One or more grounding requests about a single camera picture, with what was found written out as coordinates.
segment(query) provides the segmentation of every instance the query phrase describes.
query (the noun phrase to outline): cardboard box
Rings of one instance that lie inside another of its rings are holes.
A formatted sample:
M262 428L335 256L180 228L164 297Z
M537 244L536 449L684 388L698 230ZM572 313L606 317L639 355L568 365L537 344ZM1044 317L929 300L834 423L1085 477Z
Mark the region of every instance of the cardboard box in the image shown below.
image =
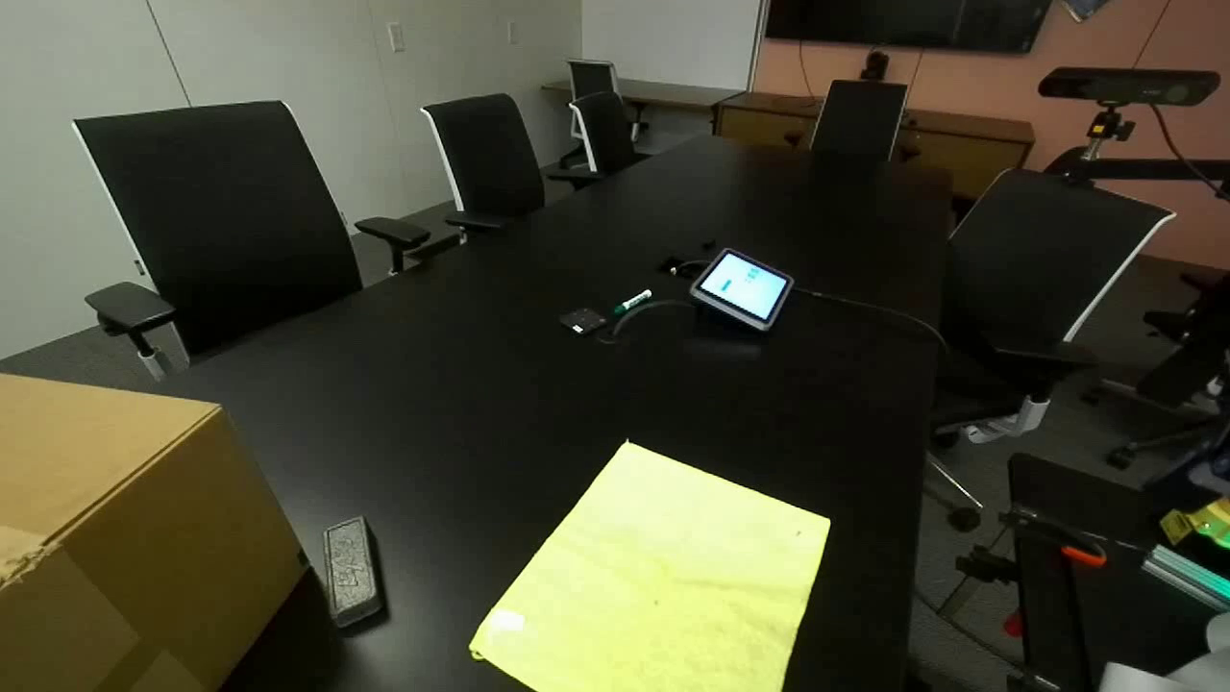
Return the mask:
M0 687L218 687L304 576L215 403L0 378Z

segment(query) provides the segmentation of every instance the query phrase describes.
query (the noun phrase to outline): tablet screen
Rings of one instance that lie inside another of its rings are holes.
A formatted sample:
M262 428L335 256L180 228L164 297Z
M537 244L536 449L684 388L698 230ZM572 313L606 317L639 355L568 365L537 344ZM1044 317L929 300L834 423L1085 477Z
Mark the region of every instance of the tablet screen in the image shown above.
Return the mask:
M691 283L691 297L759 332L768 332L787 290L792 290L787 272L727 251L720 254L720 260L710 260L698 272L698 280Z

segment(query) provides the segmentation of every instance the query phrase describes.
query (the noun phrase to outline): remote control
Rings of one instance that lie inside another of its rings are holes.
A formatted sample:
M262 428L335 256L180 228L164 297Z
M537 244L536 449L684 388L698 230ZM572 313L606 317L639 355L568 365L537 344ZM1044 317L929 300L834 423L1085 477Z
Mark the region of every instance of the remote control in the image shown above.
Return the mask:
M361 514L335 524L322 531L322 550L331 569L327 592L335 602L335 623L354 627L383 613L369 524Z

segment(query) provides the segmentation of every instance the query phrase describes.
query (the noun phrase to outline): yellow paper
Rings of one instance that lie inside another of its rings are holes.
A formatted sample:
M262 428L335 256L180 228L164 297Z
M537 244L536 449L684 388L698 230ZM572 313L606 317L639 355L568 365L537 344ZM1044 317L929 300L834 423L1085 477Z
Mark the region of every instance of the yellow paper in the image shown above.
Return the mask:
M628 444L470 651L537 692L780 692L827 535Z

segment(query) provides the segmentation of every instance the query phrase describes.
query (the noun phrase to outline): wooden cabinet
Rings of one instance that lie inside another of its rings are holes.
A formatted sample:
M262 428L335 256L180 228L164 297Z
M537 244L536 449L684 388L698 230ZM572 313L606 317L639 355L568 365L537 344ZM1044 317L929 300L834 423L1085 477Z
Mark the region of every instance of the wooden cabinet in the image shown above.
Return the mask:
M762 148L810 149L823 99L739 94L715 105L715 135ZM1030 157L1033 127L953 113L909 113L901 148L910 162L950 171L953 195L976 201L1005 171Z

